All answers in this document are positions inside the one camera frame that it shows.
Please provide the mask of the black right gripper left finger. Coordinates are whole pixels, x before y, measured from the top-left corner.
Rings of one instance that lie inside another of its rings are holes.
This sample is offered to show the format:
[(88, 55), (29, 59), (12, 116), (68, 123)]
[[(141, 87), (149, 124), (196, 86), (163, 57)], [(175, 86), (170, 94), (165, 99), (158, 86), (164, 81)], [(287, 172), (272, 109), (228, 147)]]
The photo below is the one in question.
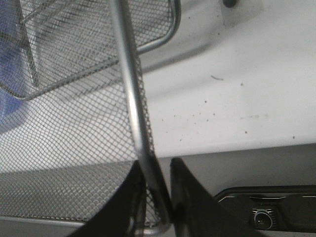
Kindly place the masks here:
[(142, 237), (146, 182), (138, 161), (104, 207), (70, 237)]

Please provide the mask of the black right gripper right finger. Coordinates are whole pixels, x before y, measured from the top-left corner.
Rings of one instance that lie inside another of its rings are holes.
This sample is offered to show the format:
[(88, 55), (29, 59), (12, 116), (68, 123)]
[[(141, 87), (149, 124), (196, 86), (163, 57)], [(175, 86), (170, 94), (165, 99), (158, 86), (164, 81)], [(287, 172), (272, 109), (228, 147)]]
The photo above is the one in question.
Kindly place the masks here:
[(173, 225), (177, 237), (263, 237), (226, 211), (181, 158), (170, 163)]

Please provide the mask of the black robot base with dial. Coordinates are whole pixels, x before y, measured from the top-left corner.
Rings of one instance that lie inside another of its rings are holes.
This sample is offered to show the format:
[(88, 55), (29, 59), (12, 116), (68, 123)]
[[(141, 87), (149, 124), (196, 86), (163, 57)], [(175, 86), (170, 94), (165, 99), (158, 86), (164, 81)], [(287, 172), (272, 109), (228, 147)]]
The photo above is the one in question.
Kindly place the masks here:
[(316, 187), (232, 187), (215, 196), (230, 214), (257, 230), (315, 233)]

